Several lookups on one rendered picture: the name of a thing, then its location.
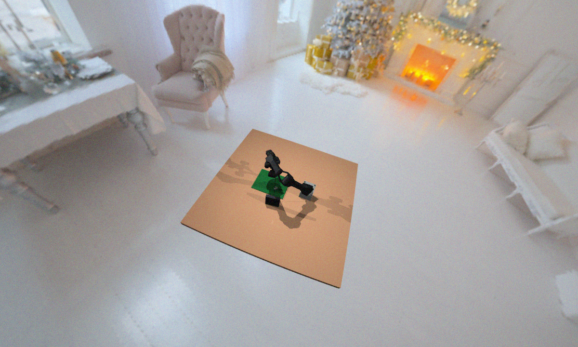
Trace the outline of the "green circuit board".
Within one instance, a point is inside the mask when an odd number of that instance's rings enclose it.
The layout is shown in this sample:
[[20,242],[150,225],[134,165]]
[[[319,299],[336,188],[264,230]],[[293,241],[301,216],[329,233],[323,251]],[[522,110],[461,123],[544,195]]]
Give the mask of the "green circuit board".
[[272,178],[268,176],[268,173],[269,171],[261,169],[260,174],[257,176],[254,184],[252,184],[251,187],[268,195],[280,197],[280,199],[283,199],[283,196],[287,190],[287,186],[283,186],[280,183],[278,176],[276,176],[276,178]]

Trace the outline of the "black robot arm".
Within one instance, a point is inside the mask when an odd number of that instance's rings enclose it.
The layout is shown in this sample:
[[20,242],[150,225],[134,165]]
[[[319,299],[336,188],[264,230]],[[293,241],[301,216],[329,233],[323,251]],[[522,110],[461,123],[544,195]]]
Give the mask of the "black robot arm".
[[[300,184],[299,182],[295,181],[295,179],[293,179],[293,176],[290,175],[288,172],[283,171],[278,163],[280,162],[279,158],[277,156],[275,156],[275,153],[272,152],[271,150],[266,151],[266,155],[267,157],[265,158],[265,164],[264,167],[265,168],[273,168],[275,171],[275,174],[278,176],[278,179],[280,181],[280,183],[283,186],[287,186],[287,187],[296,187],[297,189],[299,189],[303,195],[309,195],[314,189],[313,186],[309,185],[309,184]],[[285,178],[283,178],[283,180],[280,179],[280,175],[282,174],[282,172],[287,173],[288,175],[285,176]]]

